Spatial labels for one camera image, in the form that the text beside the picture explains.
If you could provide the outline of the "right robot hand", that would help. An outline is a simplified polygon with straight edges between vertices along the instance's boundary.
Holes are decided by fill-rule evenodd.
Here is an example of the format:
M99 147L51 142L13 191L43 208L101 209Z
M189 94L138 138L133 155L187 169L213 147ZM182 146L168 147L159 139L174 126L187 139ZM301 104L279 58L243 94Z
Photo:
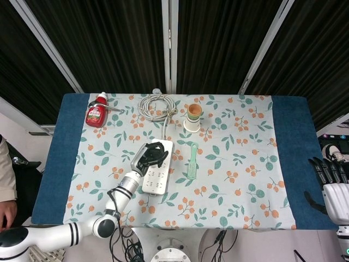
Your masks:
M349 178L346 170L338 163L327 159L314 157L308 162L317 175L324 204L317 203L308 191L305 199L313 209L328 215L338 226L349 226Z

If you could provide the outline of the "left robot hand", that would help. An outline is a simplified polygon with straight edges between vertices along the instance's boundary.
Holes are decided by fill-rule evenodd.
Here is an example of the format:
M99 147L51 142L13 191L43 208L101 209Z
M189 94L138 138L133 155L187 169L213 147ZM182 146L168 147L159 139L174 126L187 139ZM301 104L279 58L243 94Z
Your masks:
M160 168L168 155L169 152L165 151L161 142L145 143L131 161L131 170L144 177L150 166L156 165Z

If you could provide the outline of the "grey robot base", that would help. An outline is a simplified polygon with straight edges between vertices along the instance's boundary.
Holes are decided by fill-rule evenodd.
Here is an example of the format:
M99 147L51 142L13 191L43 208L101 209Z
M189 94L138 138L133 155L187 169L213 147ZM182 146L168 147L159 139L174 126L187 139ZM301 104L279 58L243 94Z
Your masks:
M155 253L150 262L191 262L191 260L182 241L168 238L155 245Z

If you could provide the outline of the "white power strip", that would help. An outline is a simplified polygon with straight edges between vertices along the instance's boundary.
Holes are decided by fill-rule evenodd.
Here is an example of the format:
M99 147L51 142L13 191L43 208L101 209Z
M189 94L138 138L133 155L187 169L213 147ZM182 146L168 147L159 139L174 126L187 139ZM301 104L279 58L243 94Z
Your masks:
M163 161L161 167L157 165L150 166L143 178L142 190L150 195L163 195L166 193L167 182L169 180L169 169L171 164L171 154L173 150L173 142L169 140L153 139L152 142L160 142L164 146L164 150L169 155Z

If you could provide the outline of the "floral tablecloth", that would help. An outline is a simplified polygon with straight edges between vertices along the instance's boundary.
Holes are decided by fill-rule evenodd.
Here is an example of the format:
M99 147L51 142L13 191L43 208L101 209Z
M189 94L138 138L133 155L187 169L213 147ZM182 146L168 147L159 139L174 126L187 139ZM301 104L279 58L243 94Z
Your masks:
M173 142L166 193L142 190L143 178L121 213L121 225L154 228L294 229L281 171L270 96L172 95L169 123L155 122L167 102L139 112L144 94L109 94L101 128L82 127L64 223L105 212L107 191L120 183L145 143ZM199 104L201 129L183 127L190 104ZM196 178L187 178L192 143L198 144Z

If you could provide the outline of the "green plastic brush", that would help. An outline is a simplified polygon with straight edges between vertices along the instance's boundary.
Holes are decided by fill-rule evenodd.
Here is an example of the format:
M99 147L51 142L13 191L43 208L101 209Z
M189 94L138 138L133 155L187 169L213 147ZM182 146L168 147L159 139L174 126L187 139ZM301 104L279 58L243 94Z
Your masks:
M196 178L196 170L197 170L197 163L196 163L196 154L197 154L198 144L192 143L191 144L191 151L190 151L190 161L188 164L188 172L187 172L187 178L189 180L194 180Z

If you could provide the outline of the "white black sneaker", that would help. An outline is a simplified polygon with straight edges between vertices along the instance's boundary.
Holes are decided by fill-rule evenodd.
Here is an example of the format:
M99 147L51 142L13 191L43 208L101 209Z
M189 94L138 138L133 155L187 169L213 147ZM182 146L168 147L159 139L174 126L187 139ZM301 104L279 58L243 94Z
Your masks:
M322 148L322 155L325 159L337 162L349 168L349 154L344 154L334 144L327 144Z

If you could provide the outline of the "white paper cup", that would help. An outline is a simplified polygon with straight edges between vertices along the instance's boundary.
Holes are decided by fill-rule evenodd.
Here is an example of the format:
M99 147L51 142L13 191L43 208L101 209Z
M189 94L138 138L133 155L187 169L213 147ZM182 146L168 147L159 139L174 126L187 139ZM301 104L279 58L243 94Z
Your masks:
M186 118L183 121L183 127L186 131L191 133L197 133L201 129L200 119L192 120L190 118Z

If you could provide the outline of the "metal spoon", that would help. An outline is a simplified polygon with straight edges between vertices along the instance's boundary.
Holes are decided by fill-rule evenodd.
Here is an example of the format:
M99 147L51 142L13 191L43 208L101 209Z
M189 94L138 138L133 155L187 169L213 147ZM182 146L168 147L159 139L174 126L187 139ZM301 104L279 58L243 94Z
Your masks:
M115 107L112 107L112 106L109 106L109 105L98 103L97 101L92 101L92 102L90 102L88 104L89 108L96 107L96 106L102 106L102 107L105 107L105 108L107 108L109 110L116 111L116 112L125 112L124 109L118 109L118 108L115 108Z

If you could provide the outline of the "green brown paper cup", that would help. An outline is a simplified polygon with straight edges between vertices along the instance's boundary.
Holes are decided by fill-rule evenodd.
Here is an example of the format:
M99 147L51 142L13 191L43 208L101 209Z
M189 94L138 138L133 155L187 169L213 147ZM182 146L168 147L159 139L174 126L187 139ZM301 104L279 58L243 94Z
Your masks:
M191 121L196 121L200 118L202 113L202 108L199 104L190 104L187 110L188 119Z

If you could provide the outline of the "red ketchup bottle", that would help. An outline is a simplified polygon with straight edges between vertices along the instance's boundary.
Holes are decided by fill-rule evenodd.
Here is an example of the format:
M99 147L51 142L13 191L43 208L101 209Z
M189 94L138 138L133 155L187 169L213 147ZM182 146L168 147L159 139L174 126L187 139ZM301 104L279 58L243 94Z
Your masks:
M103 127L107 115L106 105L107 94L101 92L94 101L89 103L85 123L91 127Z

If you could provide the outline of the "blue table cover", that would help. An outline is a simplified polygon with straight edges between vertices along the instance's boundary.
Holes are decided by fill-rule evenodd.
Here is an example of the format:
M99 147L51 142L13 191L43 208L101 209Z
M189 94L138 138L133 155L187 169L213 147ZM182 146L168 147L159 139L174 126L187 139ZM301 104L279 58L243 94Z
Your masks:
M32 213L33 224L63 223L88 100L87 93L67 93L62 99ZM296 227L300 230L336 230L338 227L329 217L312 208L304 196L308 191L320 204L324 203L315 172L308 162L309 158L322 155L308 102L306 98L296 96L272 96L272 100L281 169Z

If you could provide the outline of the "black pleated curtain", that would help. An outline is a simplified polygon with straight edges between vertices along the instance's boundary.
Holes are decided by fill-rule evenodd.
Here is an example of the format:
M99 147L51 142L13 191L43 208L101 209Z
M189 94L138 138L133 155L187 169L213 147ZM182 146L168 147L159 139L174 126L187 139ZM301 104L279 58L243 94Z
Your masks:
M25 0L84 93L166 90L161 0ZM237 94L282 0L179 0L178 94ZM55 124L73 92L0 0L0 98ZM321 129L349 113L349 0L294 0L247 94L302 96Z

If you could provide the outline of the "paper folding fan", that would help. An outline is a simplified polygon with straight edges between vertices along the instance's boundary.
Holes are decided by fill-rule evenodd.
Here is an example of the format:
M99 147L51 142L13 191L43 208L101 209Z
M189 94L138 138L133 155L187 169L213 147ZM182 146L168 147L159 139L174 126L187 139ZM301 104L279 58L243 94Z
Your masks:
M65 257L65 249L58 249L56 251L44 252L37 246L29 248L30 262L63 262Z

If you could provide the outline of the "person in beige jacket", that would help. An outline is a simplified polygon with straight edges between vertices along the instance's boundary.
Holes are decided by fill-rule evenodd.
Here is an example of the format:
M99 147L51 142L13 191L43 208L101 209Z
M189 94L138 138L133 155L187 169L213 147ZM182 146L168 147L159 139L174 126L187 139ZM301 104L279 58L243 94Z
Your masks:
M0 233L9 229L17 214L16 178L6 139L0 135Z

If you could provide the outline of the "white frame post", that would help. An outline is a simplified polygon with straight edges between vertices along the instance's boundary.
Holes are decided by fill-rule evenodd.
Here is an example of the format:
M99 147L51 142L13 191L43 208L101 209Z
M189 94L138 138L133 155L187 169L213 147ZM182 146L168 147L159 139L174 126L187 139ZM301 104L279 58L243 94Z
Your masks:
M32 10L30 9L28 4L26 3L26 1L25 0L9 0L9 2L13 6L13 8L16 10L16 12L19 14L19 16L22 18L22 20L27 25L29 30L36 37L37 41L40 43L40 45L46 51L46 53L51 58L53 63L56 65L58 70L67 80L71 88L76 93L84 93L83 88L80 86L79 82L74 77L73 73L71 72L70 68L66 64L65 60L56 49L52 40L44 30L44 28L42 27L42 25L40 24L40 22L32 12Z
M275 16L272 21L272 23L269 26L269 29L261 43L261 46L249 68L248 73L246 74L246 77L244 78L244 81L238 90L238 94L242 95L245 94L247 88L249 87L253 77L255 76L257 70L259 69L265 55L267 54L272 42L274 41L277 33L279 32L279 29L281 28L282 24L284 23L289 11L291 10L295 0L282 0Z
M165 86L167 94L177 93L179 0L161 0L163 22Z

